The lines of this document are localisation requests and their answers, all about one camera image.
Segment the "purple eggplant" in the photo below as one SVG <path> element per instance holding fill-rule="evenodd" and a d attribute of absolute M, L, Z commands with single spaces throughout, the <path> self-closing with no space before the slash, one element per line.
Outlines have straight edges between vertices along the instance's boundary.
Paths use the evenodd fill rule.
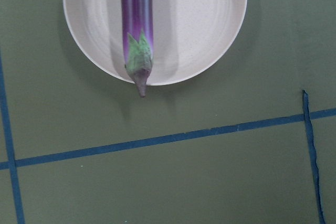
<path fill-rule="evenodd" d="M 121 8 L 124 65 L 143 98 L 153 67 L 152 0 L 121 0 Z"/>

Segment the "pink plate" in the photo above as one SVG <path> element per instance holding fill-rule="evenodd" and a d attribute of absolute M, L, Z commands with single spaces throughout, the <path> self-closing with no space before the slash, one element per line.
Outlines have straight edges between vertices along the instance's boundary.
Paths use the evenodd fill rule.
<path fill-rule="evenodd" d="M 124 68 L 121 0 L 63 0 L 69 30 L 81 51 L 111 76 Z M 153 0 L 154 65 L 148 85 L 192 78 L 211 67 L 235 40 L 247 0 Z"/>

